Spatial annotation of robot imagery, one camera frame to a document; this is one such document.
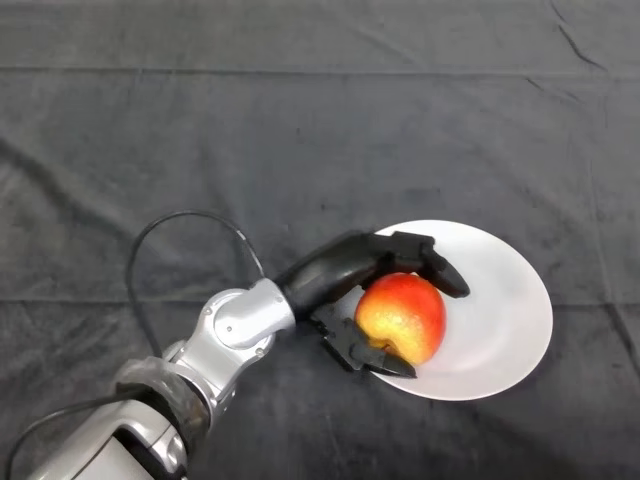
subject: apple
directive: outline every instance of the apple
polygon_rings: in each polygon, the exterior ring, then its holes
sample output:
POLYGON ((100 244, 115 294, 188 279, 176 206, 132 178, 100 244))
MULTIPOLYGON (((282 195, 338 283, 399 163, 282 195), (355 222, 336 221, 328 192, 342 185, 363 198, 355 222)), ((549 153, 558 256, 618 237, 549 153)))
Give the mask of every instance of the apple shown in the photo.
POLYGON ((413 365, 436 353, 446 327, 440 292, 408 273, 393 273, 374 282, 360 299, 355 317, 372 345, 413 365))

